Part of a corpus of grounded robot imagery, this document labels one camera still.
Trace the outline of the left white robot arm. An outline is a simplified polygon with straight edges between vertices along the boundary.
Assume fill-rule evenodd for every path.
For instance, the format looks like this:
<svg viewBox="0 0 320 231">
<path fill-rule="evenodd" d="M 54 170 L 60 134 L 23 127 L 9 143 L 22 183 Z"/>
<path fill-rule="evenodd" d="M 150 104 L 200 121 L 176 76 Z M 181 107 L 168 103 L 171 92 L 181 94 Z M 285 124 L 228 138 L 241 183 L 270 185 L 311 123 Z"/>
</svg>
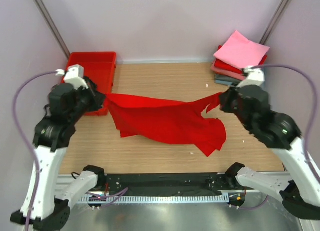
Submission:
<svg viewBox="0 0 320 231">
<path fill-rule="evenodd" d="M 36 125 L 32 143 L 27 147 L 34 158 L 30 184 L 22 207 L 13 212 L 10 221 L 36 231 L 60 231 L 67 223 L 77 201 L 90 190 L 106 183 L 101 167 L 87 165 L 80 176 L 56 194 L 62 160 L 67 152 L 76 123 L 87 111 L 102 107 L 106 96 L 88 77 L 82 83 L 64 81 L 48 95 L 46 114 Z"/>
</svg>

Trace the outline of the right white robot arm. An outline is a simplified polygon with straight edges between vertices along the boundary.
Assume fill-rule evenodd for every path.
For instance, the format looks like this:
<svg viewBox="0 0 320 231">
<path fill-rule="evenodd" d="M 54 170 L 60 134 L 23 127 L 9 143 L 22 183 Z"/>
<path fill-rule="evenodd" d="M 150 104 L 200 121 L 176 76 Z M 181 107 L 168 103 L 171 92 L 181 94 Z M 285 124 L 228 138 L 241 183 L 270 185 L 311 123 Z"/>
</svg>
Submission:
<svg viewBox="0 0 320 231">
<path fill-rule="evenodd" d="M 295 121 L 287 114 L 272 110 L 269 94 L 257 85 L 230 87 L 219 95 L 220 109 L 236 115 L 243 127 L 281 160 L 290 174 L 289 180 L 256 172 L 244 164 L 234 163 L 225 172 L 233 188 L 248 187 L 282 203 L 301 220 L 320 219 L 320 173 L 308 156 L 305 140 Z"/>
</svg>

